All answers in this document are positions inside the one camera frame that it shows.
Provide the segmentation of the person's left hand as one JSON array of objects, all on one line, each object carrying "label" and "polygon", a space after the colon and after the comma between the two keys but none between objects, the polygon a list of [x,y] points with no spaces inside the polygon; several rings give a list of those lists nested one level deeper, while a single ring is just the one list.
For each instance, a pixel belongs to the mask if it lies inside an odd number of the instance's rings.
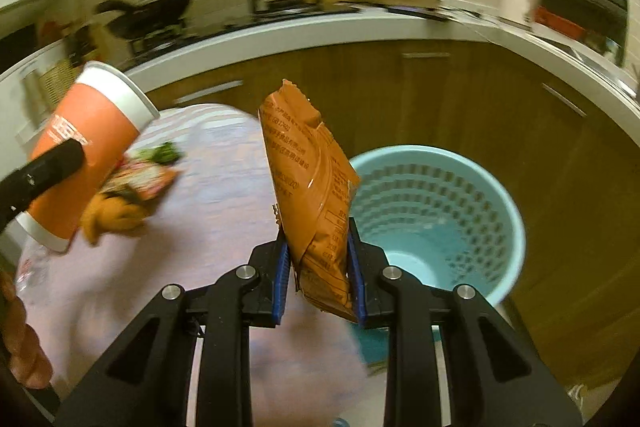
[{"label": "person's left hand", "polygon": [[27,389],[47,388],[53,374],[51,362],[41,348],[35,329],[27,324],[24,303],[17,296],[13,280],[4,271],[1,272],[1,295],[6,299],[1,336],[10,354],[9,370]]}]

